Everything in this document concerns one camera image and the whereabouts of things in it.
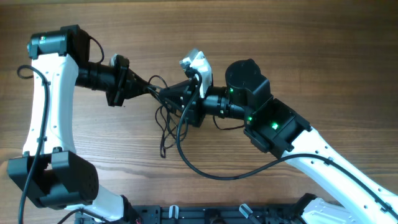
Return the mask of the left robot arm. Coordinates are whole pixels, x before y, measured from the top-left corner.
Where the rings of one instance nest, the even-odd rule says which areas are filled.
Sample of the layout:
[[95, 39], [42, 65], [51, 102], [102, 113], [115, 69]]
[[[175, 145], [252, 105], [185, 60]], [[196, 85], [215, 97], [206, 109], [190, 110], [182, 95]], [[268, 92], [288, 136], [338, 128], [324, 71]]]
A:
[[128, 199], [101, 186], [95, 166], [76, 153], [76, 86], [103, 91], [109, 106], [150, 92], [126, 57], [115, 55], [109, 65], [91, 62], [92, 41], [78, 25], [31, 36], [27, 69], [34, 80], [32, 117], [22, 155], [9, 160], [7, 173], [21, 189], [21, 204], [80, 212], [102, 223], [142, 223]]

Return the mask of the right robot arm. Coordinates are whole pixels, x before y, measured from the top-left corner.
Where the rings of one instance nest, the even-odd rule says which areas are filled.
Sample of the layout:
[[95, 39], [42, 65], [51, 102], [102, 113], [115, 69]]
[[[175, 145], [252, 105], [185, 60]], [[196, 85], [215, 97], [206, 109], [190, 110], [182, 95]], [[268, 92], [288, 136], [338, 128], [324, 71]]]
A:
[[362, 223], [396, 223], [397, 195], [339, 155], [296, 111], [271, 93], [270, 81], [251, 59], [232, 63], [226, 86], [216, 87], [203, 68], [183, 63], [187, 81], [160, 91], [181, 112], [180, 122], [199, 127], [206, 115], [243, 121], [244, 134], [275, 162], [286, 162], [333, 196]]

